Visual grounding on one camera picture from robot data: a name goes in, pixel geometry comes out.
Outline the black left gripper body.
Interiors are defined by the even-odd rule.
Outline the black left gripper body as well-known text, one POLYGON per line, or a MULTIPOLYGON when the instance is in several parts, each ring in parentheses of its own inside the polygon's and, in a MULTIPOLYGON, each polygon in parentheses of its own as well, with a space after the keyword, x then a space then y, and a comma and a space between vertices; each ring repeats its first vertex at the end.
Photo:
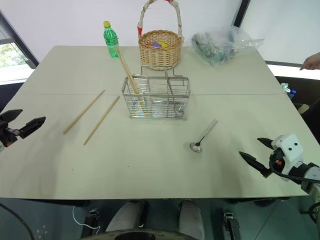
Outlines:
POLYGON ((8 126, 7 122, 0 121, 0 142, 5 148, 16 142, 18 135, 19 131, 17 129, 12 129, 8 126))

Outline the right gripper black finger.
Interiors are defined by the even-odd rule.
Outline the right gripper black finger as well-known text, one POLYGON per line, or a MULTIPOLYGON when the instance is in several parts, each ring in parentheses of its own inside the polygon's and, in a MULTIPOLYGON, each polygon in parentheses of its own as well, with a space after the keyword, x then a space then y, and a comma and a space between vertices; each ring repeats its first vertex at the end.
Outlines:
POLYGON ((259 137, 257 138, 257 140, 261 142, 264 146, 268 147, 269 149, 271 150, 273 149, 273 146, 272 146, 273 141, 271 139, 265 138, 265 137, 259 137))
POLYGON ((247 164, 249 164, 251 167, 253 167, 255 170, 260 172, 260 174, 264 178, 268 178, 272 171, 269 168, 266 168, 262 163, 258 162, 255 157, 249 155, 248 153, 240 151, 239 154, 241 157, 245 160, 247 164))

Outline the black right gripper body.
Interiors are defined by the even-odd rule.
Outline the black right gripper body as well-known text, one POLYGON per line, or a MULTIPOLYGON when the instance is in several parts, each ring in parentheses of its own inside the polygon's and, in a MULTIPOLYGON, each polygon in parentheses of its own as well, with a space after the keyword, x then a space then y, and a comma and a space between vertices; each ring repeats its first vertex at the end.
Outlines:
POLYGON ((269 171, 271 173, 282 173, 285 167, 284 153, 281 148, 275 149, 269 157, 269 171))

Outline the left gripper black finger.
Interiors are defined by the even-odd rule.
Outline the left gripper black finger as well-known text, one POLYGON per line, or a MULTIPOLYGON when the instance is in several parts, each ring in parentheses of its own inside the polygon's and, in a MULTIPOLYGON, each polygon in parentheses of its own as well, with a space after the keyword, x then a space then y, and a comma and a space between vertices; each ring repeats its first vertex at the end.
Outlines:
POLYGON ((44 124, 45 120, 46 120, 45 116, 32 119, 24 127, 18 130, 19 136, 22 139, 25 139, 26 137, 31 135, 33 132, 38 130, 44 124))
POLYGON ((15 120, 22 111, 22 109, 8 110, 0 114, 0 120, 6 123, 10 123, 11 121, 15 120))

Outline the bystander bare hand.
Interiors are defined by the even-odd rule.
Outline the bystander bare hand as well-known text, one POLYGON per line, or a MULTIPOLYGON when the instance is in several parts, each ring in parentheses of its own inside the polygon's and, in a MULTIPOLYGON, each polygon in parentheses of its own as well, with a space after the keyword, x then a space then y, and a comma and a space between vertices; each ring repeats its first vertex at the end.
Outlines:
POLYGON ((320 52, 307 57, 299 70, 320 70, 320 52))

